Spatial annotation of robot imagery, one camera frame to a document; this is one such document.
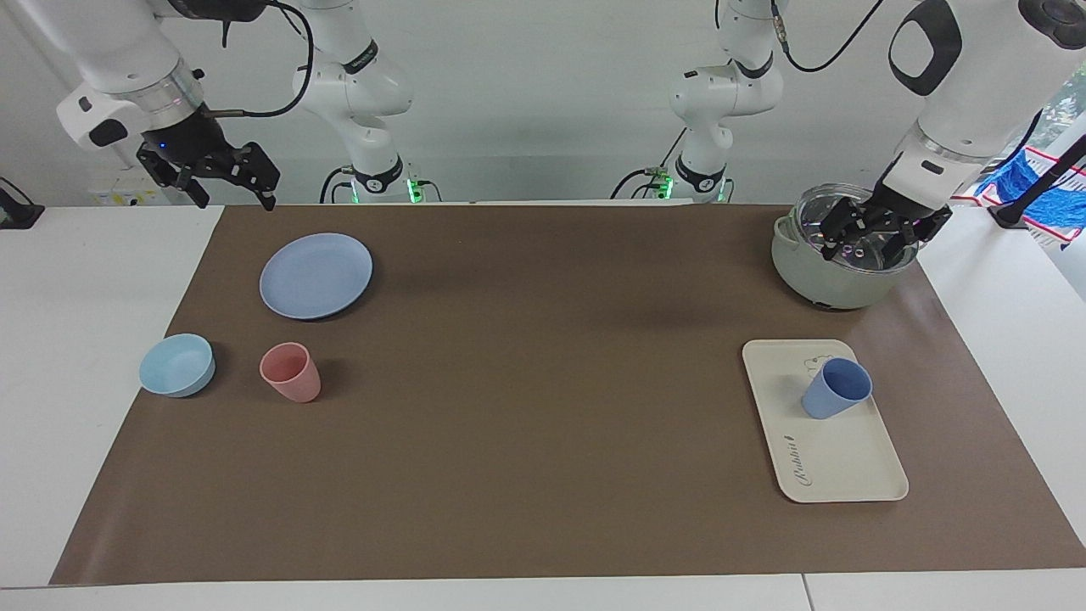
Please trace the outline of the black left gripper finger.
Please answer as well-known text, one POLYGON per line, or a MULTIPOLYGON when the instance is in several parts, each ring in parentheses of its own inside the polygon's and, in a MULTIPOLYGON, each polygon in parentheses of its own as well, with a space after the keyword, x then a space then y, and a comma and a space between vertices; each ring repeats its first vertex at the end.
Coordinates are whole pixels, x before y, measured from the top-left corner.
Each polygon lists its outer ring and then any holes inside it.
POLYGON ((881 233, 879 247, 879 272, 896 273, 915 260, 918 246, 908 243, 902 233, 881 233))
POLYGON ((820 221, 820 232, 823 237, 822 258, 831 260, 844 244, 849 226, 857 220, 856 201, 837 201, 831 206, 826 216, 820 221))

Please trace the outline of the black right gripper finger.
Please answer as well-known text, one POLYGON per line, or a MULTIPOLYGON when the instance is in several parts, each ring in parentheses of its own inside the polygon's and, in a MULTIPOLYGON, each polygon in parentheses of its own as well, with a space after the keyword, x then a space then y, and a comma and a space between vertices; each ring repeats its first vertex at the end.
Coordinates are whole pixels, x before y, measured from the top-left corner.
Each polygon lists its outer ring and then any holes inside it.
POLYGON ((254 194, 264 211, 274 211, 275 191, 282 173, 258 143, 247 143, 238 151, 238 178, 254 194))
POLYGON ((199 209, 205 209, 210 203, 210 195, 194 177, 193 170, 178 171, 174 187, 178 191, 182 191, 187 198, 190 198, 199 209))

